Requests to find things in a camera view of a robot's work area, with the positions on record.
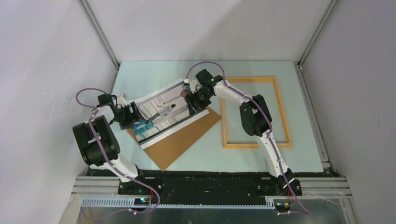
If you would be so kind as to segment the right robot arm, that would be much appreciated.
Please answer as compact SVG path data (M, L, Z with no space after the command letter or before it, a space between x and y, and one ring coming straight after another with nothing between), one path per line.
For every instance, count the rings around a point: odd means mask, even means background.
M214 96L234 103L239 108L243 130L254 138L264 153L273 192L284 195L294 191L295 177L276 144L272 118L262 95L246 94L231 85L223 76L214 77L206 69L200 71L195 79L185 78L184 86L189 90L184 99L194 113L204 110Z

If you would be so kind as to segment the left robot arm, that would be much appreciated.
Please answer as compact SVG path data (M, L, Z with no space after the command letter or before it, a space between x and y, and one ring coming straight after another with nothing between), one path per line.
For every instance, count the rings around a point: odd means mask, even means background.
M148 193L148 182L137 165L120 153L120 145L110 125L118 123L122 130L144 121L135 102L128 102L125 94L98 96L89 119L72 130L83 161L91 168L109 170L119 178L119 195Z

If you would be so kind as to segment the printed photo with white border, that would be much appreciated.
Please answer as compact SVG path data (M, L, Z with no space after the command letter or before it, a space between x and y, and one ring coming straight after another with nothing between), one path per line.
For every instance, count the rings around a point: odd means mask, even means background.
M191 108L181 96L188 90L180 78L144 97L133 100L144 121L133 124L132 131L141 149L170 137L177 131L203 118L207 109Z

